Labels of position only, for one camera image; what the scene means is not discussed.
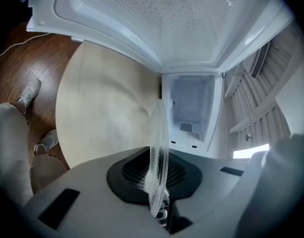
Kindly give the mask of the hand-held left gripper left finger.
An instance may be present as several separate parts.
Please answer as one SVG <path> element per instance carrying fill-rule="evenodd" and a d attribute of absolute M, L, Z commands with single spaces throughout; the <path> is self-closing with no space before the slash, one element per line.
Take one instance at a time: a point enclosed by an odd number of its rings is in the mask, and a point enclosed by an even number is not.
<path fill-rule="evenodd" d="M 164 238 L 167 231 L 151 215 L 147 206 L 120 200 L 108 187 L 106 173 L 116 162 L 135 154 L 127 150 L 81 163 L 61 175 L 25 205 L 30 227 L 43 238 Z M 57 229 L 39 217 L 64 192 L 79 195 Z"/>

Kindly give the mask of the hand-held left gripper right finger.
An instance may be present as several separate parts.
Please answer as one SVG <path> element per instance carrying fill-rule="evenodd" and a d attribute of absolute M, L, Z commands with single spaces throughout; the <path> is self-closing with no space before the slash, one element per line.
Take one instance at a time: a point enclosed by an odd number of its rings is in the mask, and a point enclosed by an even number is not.
<path fill-rule="evenodd" d="M 170 234 L 181 231 L 217 206 L 231 192 L 247 166 L 247 162 L 171 150 L 166 182 L 169 192 L 167 231 Z"/>

